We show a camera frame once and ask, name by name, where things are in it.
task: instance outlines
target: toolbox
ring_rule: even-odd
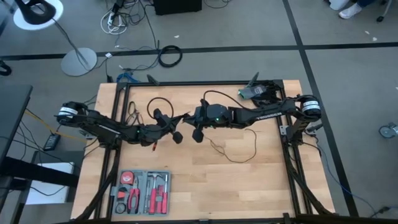
[[[122,170],[112,188],[113,214],[166,216],[171,173],[167,170]]]

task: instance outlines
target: black robotic arm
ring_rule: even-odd
[[[311,122],[318,121],[321,118],[321,110],[316,97],[312,95],[298,95],[295,98],[286,98],[277,103],[269,105],[261,105],[256,109],[250,109],[242,106],[235,101],[240,108],[225,107],[219,104],[209,105],[205,100],[200,100],[201,106],[196,107],[192,116],[184,117],[183,121],[195,127],[192,138],[196,142],[203,140],[203,128],[246,128],[256,121],[263,119],[275,118],[282,115],[294,116],[297,120],[293,126],[287,128],[288,142],[302,141],[302,132]],[[300,107],[296,106],[296,102],[300,102]]]
[[[59,114],[56,115],[61,125],[81,128],[96,136],[102,147],[111,149],[116,149],[120,140],[127,141],[129,144],[149,146],[168,133],[172,133],[173,140],[179,144],[183,137],[175,129],[185,116],[188,115],[169,118],[159,109],[155,109],[154,119],[157,124],[128,125],[103,116],[98,111],[89,110],[85,104],[76,102],[64,103]]]

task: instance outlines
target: wooden table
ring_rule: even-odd
[[[302,93],[298,80],[285,80],[287,96]],[[218,90],[237,100],[241,85],[219,86],[145,86],[133,87],[129,101],[136,103],[145,124],[151,119],[146,106],[150,99],[161,96],[169,99],[174,106],[174,115],[188,111],[193,113],[200,105],[199,100],[206,90]],[[111,117],[116,84],[101,84],[95,110]],[[206,100],[225,106],[236,106],[225,96],[209,93]],[[244,106],[254,107],[251,101],[241,101]],[[117,119],[120,119],[123,94],[119,101]],[[159,108],[170,115],[170,106],[164,101],[155,100],[150,111]],[[236,219],[274,218],[282,213],[294,217],[287,173],[282,155],[282,146],[275,118],[256,122],[249,127],[257,133],[257,154],[244,164],[228,161],[216,152],[209,140],[196,143],[192,139],[193,127],[180,123],[177,130],[183,136],[181,144],[175,144],[172,136],[162,138],[156,151],[152,147],[141,147],[123,142],[119,169],[165,169],[172,173],[170,213],[167,217],[113,216],[112,221],[127,220],[193,220],[193,219]],[[225,147],[227,155],[243,161],[254,153],[254,134],[239,129],[205,129],[205,136]],[[315,141],[309,136],[303,140],[310,144]],[[86,151],[96,147],[92,145]],[[320,155],[315,148],[307,145],[299,147],[308,187],[319,201],[330,211],[334,211],[331,196],[323,171]],[[83,161],[80,181],[73,204],[72,218],[79,216],[98,189],[103,164],[104,149],[97,149]],[[104,195],[101,216],[105,216],[108,193]],[[302,197],[300,206],[303,209]]]

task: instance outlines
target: chair wheel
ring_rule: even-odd
[[[382,22],[382,21],[383,21],[383,19],[384,19],[384,16],[379,16],[379,17],[376,19],[376,21],[378,21],[378,22]]]

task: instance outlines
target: pliers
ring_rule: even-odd
[[[131,214],[131,211],[133,212],[133,214],[138,213],[138,203],[139,203],[139,189],[138,189],[138,177],[136,177],[134,179],[132,188],[130,189],[130,195],[127,200],[128,214]]]

